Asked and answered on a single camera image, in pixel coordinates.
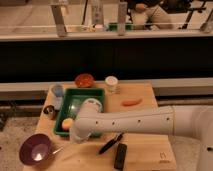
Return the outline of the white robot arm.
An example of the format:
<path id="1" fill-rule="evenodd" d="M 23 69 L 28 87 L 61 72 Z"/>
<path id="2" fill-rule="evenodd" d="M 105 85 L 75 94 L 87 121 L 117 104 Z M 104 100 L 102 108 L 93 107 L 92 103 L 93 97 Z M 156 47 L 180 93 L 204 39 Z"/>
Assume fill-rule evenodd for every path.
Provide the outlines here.
<path id="1" fill-rule="evenodd" d="M 70 139 L 81 143 L 92 133 L 146 133 L 186 136 L 201 141 L 196 171 L 213 171 L 213 106 L 163 106 L 102 113 L 102 104 L 86 99 L 70 128 Z"/>

